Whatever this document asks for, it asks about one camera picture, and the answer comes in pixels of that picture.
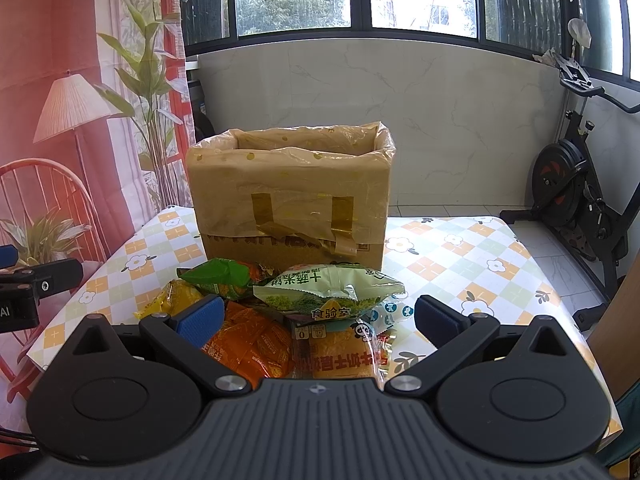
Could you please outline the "printed room backdrop curtain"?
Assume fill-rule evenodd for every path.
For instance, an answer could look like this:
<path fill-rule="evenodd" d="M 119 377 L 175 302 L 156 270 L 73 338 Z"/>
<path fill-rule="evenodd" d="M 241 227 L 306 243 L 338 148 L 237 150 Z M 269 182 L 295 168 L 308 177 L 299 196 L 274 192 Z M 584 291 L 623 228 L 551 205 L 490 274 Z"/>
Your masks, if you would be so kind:
<path fill-rule="evenodd" d="M 1 338 L 1 422 L 26 427 L 43 371 L 89 313 L 132 323 L 204 258 L 179 0 L 1 0 L 1 239 L 81 284 Z"/>

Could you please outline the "black exercise bike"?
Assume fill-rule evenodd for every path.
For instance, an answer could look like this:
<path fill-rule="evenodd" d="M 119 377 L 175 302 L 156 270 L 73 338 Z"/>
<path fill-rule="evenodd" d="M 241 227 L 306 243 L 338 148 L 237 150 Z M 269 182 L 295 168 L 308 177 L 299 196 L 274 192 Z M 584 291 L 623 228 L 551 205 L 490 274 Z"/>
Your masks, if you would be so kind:
<path fill-rule="evenodd" d="M 606 202 L 588 146 L 594 123 L 578 108 L 567 110 L 565 118 L 564 134 L 546 145 L 534 162 L 533 205 L 503 210 L 500 219 L 507 224 L 542 223 L 596 285 L 602 304 L 573 314 L 584 332 L 600 321 L 623 283 L 617 268 L 628 254 L 628 231 L 639 213 L 639 193 L 631 195 L 623 211 Z"/>

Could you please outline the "yellow snack packet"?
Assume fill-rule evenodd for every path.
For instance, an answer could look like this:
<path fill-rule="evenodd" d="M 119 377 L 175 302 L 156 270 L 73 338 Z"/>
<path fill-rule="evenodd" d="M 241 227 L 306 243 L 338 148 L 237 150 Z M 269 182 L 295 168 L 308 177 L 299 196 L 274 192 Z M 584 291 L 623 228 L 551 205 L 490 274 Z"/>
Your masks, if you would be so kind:
<path fill-rule="evenodd" d="M 142 320 L 154 313 L 175 316 L 203 298 L 204 295 L 195 286 L 177 278 L 170 281 L 146 306 L 134 312 L 134 317 Z"/>

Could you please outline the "orange snack bag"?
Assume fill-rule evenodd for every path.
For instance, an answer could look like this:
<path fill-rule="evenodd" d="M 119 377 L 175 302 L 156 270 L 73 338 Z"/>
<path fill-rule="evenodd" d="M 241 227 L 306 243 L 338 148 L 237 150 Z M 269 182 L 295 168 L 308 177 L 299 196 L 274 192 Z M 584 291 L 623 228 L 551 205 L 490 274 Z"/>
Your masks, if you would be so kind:
<path fill-rule="evenodd" d="M 226 305 L 221 329 L 202 350 L 254 389 L 264 378 L 285 378 L 295 367 L 290 332 L 273 318 L 233 301 Z"/>

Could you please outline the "dark green snack bag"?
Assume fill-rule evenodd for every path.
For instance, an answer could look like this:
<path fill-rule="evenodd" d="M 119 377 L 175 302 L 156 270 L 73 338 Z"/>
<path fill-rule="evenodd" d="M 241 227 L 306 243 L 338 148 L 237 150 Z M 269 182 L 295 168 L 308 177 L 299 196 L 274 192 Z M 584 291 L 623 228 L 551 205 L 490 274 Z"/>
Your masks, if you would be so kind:
<path fill-rule="evenodd" d="M 201 292 L 239 300 L 253 295 L 253 287 L 268 283 L 276 271 L 257 263 L 213 258 L 195 268 L 177 269 L 178 278 Z"/>

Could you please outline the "white blue patterned packet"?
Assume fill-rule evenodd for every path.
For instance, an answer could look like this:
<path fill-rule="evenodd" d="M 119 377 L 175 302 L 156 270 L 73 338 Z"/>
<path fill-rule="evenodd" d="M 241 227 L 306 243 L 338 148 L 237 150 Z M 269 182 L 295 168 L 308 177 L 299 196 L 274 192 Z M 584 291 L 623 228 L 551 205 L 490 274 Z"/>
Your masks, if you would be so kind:
<path fill-rule="evenodd" d="M 376 334 L 386 332 L 394 328 L 398 323 L 413 317 L 414 307 L 404 300 L 394 297 L 376 304 L 363 311 L 359 318 L 367 323 Z"/>

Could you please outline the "light green rice cracker bag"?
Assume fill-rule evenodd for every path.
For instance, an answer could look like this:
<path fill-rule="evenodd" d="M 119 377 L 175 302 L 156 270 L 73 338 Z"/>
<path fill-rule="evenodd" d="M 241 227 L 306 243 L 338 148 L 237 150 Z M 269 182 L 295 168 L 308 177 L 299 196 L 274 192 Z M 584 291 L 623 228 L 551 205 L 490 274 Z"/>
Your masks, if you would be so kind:
<path fill-rule="evenodd" d="M 356 318 L 405 292 L 396 278 L 352 263 L 293 266 L 253 287 L 254 296 L 268 308 L 301 323 Z"/>

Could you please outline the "cardboard box with plastic liner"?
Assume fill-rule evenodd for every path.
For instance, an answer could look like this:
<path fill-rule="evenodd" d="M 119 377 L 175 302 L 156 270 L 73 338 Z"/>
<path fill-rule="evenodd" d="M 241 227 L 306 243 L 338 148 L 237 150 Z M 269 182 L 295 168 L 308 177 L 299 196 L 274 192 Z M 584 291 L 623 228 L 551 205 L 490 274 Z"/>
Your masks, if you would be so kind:
<path fill-rule="evenodd" d="M 278 271 L 381 269 L 395 153 L 382 122 L 229 129 L 191 146 L 186 171 L 207 257 Z"/>

